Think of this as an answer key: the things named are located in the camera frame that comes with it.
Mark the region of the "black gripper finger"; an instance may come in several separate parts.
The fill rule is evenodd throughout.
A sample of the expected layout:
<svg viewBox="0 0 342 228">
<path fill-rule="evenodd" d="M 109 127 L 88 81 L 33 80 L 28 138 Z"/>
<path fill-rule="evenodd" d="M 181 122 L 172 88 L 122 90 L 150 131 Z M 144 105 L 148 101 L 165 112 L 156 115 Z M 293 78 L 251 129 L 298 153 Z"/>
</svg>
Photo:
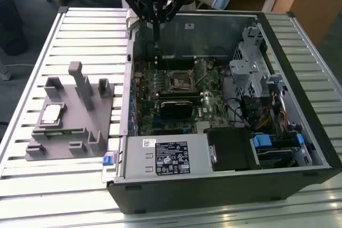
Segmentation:
<svg viewBox="0 0 342 228">
<path fill-rule="evenodd" d="M 141 0 L 125 0 L 129 7 L 142 20 L 152 26 L 153 41 L 157 41 L 157 16 L 153 4 L 144 4 Z"/>
<path fill-rule="evenodd" d="M 170 22 L 181 9 L 185 0 L 173 0 L 167 4 L 166 0 L 157 3 L 157 41 L 160 40 L 160 26 Z"/>
</svg>

